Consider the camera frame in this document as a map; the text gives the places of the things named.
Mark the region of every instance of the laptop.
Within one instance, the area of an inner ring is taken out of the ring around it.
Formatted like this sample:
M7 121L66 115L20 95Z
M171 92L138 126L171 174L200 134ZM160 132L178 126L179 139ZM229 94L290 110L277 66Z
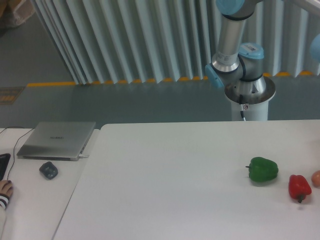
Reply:
M39 122L17 156L20 159L77 161L95 122Z

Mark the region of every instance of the gray mouse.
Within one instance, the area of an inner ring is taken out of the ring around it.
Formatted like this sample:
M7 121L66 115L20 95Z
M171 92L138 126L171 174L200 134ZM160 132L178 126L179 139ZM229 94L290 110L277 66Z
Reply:
M53 179L58 174L57 167L50 161L44 163L39 171L49 180Z

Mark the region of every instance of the gray floor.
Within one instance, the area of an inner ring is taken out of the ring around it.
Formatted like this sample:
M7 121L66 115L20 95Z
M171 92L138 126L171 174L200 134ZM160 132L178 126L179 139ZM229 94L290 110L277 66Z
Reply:
M72 81L34 15L0 32L0 87ZM320 119L320 77L273 77L270 120ZM224 92L208 81L160 84L26 87L12 105L0 105L0 128L34 128L40 121L110 123L230 121Z

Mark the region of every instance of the pepper stem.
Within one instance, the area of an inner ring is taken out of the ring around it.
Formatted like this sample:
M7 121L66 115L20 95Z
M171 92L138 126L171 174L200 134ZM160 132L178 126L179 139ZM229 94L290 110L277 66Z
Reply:
M304 199L305 195L299 195L298 196L298 203L302 203L302 200Z

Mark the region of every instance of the sleeve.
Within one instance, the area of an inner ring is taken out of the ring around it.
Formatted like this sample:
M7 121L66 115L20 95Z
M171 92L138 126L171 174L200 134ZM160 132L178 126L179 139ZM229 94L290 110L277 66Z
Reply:
M6 222L6 211L3 207L0 207L0 239L2 237L2 232L4 230L4 225Z

